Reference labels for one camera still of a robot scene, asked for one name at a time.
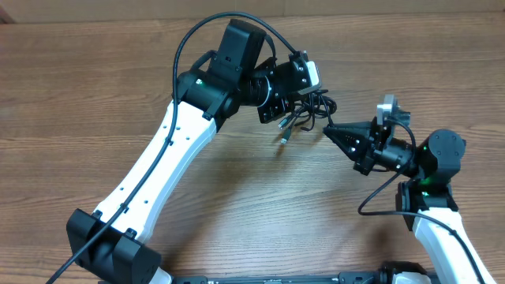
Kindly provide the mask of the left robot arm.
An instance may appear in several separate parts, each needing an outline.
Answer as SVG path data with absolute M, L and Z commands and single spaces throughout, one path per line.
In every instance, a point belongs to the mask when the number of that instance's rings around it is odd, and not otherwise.
M 173 73 L 172 101 L 130 172 L 92 213 L 75 210 L 66 224 L 69 262 L 106 283 L 173 282 L 148 241 L 190 163 L 240 107 L 255 107 L 268 123 L 321 85 L 316 64 L 303 50 L 291 50 L 282 64 L 276 57 L 259 61 L 263 45 L 280 37 L 273 27 L 247 13 L 226 17 L 219 48 Z

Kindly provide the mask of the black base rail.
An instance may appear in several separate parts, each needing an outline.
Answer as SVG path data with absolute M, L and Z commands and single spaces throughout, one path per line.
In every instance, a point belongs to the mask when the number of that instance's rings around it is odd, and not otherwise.
M 337 275 L 298 275 L 212 278 L 174 276 L 173 284 L 381 284 L 387 280 L 379 272 L 347 271 Z

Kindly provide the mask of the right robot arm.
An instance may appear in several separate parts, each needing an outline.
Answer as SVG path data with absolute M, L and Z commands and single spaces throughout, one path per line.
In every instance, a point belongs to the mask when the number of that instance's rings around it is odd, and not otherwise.
M 452 178 L 461 170 L 466 141 L 449 129 L 438 129 L 418 143 L 410 117 L 334 124 L 323 133 L 353 161 L 363 175 L 376 166 L 406 176 L 398 184 L 395 209 L 423 245 L 442 283 L 493 283 L 471 244 L 453 197 Z

